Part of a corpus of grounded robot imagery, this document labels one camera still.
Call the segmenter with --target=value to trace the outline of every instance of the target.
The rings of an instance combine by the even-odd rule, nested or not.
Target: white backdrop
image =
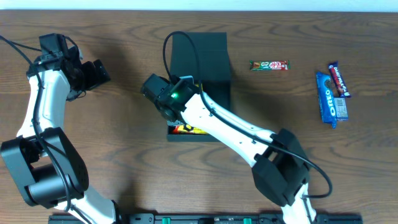
[[[0,0],[0,9],[398,12],[398,0]]]

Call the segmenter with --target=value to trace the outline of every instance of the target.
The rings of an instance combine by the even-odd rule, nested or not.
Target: red candy wrapper
[[[286,61],[263,61],[253,62],[250,61],[250,70],[252,71],[268,71],[268,70],[289,70],[290,63]]]

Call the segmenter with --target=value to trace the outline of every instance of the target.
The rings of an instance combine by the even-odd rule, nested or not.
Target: black metal base
[[[82,224],[70,215],[52,215],[49,224]],[[318,214],[314,224],[363,224],[360,215]],[[280,213],[260,215],[128,215],[128,224],[285,224]]]

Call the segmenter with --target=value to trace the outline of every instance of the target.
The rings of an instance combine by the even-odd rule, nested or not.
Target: wood grain surface
[[[66,103],[65,132],[90,184],[125,212],[258,213],[279,210],[254,186],[250,167],[222,143],[165,140],[165,120],[140,93],[166,76],[162,44],[174,30],[227,32],[233,112],[266,129],[287,128],[331,177],[319,211],[398,221],[398,14],[316,12],[0,11],[0,34],[39,47],[70,36],[112,81]],[[25,50],[30,58],[37,53]],[[15,138],[27,109],[27,63],[0,43],[0,141]],[[289,71],[251,72],[249,60],[290,60]],[[352,98],[349,121],[323,124],[315,72],[339,60]],[[311,172],[310,193],[326,191]],[[0,160],[0,223],[46,223],[57,210],[29,207]]]

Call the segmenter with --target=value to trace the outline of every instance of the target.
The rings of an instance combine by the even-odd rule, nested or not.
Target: open box
[[[203,91],[223,108],[230,110],[231,69],[227,51],[226,33],[189,32],[197,48],[202,75]],[[173,36],[170,73],[178,77],[191,75],[198,81],[195,53],[189,40]],[[174,134],[174,126],[167,126],[167,140],[174,142],[215,142],[209,134]]]

